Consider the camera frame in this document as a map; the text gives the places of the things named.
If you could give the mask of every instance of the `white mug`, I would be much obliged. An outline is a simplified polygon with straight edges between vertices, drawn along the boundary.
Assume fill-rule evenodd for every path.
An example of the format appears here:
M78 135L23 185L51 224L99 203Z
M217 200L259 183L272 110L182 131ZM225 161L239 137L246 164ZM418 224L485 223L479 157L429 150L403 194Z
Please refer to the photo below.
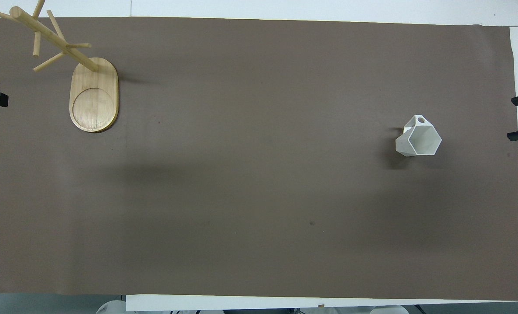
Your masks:
M435 155L441 137L422 115L415 115L404 125L402 135L395 140L395 149L405 156Z

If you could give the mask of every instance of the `wooden stand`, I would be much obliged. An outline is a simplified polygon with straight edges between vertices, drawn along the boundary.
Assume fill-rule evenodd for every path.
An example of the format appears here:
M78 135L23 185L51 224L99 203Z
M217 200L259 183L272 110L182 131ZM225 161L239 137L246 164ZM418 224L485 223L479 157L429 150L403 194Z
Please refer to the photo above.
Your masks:
M69 115L79 129L96 133L110 127L118 116L118 74L107 60L90 60L98 65L97 72L81 64L73 72Z
M65 40L58 23L48 10L48 16L56 32L38 21L44 0L38 0L34 13L29 15L19 7L13 7L8 14L0 12L6 20L20 22L34 30L32 55L40 55L40 38L60 48L61 52L34 68L38 72L65 55L71 56L80 64L73 72L69 95L69 115L73 123L83 131L97 133L110 127L119 111L118 74L116 68L102 58L88 58L77 48L89 48L90 44L70 44Z

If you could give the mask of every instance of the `oval wooden base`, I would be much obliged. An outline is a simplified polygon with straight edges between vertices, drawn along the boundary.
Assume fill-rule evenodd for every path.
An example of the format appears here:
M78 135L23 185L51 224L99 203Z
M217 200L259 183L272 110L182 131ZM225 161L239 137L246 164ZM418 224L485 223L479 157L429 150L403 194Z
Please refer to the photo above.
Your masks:
M73 72L69 115L79 129L97 133L113 125L118 116L118 74L107 60L90 60L98 64L97 72L92 72L81 64Z

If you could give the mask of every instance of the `brown backdrop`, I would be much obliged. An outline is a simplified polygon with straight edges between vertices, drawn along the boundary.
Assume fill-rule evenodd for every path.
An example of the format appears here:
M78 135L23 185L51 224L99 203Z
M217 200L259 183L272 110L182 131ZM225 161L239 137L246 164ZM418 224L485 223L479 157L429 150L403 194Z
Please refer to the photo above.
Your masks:
M508 28L59 22L120 112L78 130L75 62L0 20L0 292L518 300Z

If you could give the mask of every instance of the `white object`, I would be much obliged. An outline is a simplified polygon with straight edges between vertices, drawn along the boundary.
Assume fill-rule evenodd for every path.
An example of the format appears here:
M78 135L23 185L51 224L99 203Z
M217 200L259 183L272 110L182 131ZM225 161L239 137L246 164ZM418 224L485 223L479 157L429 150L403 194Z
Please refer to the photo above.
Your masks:
M408 314L408 311L400 305L376 306L369 314Z
M415 115L404 126L402 135L395 140L395 149L405 156L435 155L441 137L422 115Z
M96 314L127 314L135 312L127 312L125 310L125 301L113 300L102 304L102 306L96 311Z
M240 297L240 296L184 296L174 294L132 294L127 295L127 309L131 311L164 310L217 310L219 308L317 308L350 306L381 306L395 304L460 304L475 302L498 302L497 300L427 300L427 299L361 299L361 298L304 298L304 297Z

